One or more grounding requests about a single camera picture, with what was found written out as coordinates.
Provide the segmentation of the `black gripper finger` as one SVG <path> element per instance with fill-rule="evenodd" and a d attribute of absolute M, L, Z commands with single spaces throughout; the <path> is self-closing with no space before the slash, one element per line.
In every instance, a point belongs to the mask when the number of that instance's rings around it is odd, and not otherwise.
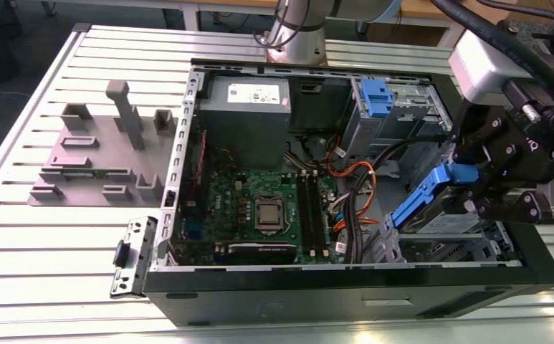
<path fill-rule="evenodd" d="M 513 193 L 502 177 L 500 170 L 481 172 L 480 180 L 466 188 L 468 211 L 492 221 L 554 224 L 554 179 Z"/>
<path fill-rule="evenodd" d="M 517 161 L 509 111 L 497 105 L 462 105 L 454 119 L 454 163 L 512 166 Z"/>

